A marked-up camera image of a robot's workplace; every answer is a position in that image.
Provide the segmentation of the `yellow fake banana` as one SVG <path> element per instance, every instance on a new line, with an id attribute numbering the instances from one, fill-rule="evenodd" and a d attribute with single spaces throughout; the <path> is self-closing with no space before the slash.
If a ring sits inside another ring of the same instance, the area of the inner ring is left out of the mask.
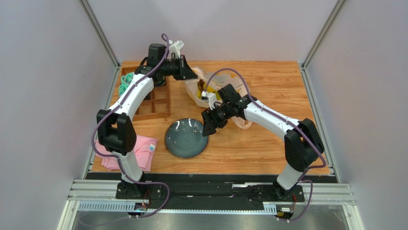
<path id="1" fill-rule="evenodd" d="M 206 89 L 206 87 L 207 87 L 207 85 L 206 85 L 206 83 L 205 83 L 203 80 L 199 80 L 199 81 L 197 82 L 197 88 L 198 88 L 198 90 L 197 90 L 196 96 L 197 96 L 198 98 L 201 98 L 202 92 Z M 216 90 L 214 90 L 212 87 L 209 86 L 209 87 L 207 88 L 207 91 L 210 92 L 210 93 L 214 93 L 214 94 L 216 95 L 217 100 L 220 100 L 220 99 L 221 99 L 220 96 L 219 96 L 219 94 L 218 94 L 218 92 L 217 92 Z"/>

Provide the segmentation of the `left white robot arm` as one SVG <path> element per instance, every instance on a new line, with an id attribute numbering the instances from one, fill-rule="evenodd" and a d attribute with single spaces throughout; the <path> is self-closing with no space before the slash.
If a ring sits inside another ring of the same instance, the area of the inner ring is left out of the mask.
<path id="1" fill-rule="evenodd" d="M 172 76 L 177 81 L 196 79 L 197 75 L 189 67 L 180 50 L 182 40 L 170 41 L 169 44 L 150 44 L 148 56 L 145 57 L 133 73 L 132 81 L 107 110 L 97 113 L 97 126 L 93 136 L 106 153 L 100 152 L 95 143 L 92 147 L 97 155 L 116 160 L 121 172 L 119 189 L 141 196 L 150 184 L 144 181 L 144 172 L 137 163 L 134 154 L 136 132 L 132 119 L 145 97 L 154 87 Z"/>

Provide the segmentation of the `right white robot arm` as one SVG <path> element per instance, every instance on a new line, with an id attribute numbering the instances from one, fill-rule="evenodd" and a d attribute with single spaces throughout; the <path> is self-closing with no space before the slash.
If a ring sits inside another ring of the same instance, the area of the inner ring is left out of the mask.
<path id="1" fill-rule="evenodd" d="M 323 157 L 325 147 L 315 123 L 308 118 L 297 120 L 284 116 L 250 94 L 240 95 L 231 84 L 217 93 L 203 91 L 201 99 L 209 104 L 209 108 L 202 112 L 204 137 L 225 127 L 229 119 L 240 117 L 266 128 L 283 140 L 286 166 L 274 183 L 281 191 L 292 190 L 310 165 Z"/>

